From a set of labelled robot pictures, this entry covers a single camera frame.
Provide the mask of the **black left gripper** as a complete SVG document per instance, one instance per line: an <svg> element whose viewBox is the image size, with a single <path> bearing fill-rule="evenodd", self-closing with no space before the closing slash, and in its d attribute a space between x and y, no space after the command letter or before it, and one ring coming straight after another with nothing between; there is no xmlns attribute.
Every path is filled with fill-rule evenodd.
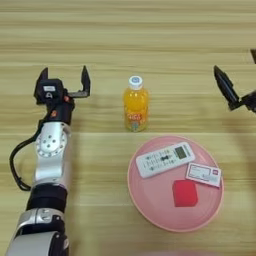
<svg viewBox="0 0 256 256"><path fill-rule="evenodd" d="M42 80L48 78L48 68L44 68L37 81L36 87L39 86L39 83ZM81 83L83 85L84 91L77 92L68 92L64 90L62 96L57 97L56 99L49 100L46 103L47 114L45 117L46 122L62 122L65 124L70 124L72 119L72 112L75 108L75 98L87 98L90 96L90 77L86 66L83 66L81 74Z"/></svg>

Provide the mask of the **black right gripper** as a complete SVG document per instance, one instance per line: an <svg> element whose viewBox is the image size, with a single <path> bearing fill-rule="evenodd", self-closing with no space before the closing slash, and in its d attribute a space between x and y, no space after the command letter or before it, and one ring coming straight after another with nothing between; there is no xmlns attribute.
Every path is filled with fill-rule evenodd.
<svg viewBox="0 0 256 256"><path fill-rule="evenodd" d="M250 50L254 63L256 64L256 49ZM253 91L240 98L233 89L233 83L228 75L223 72L217 65L214 66L214 77L218 88L228 102L231 110L246 106L249 111L256 113L256 91Z"/></svg>

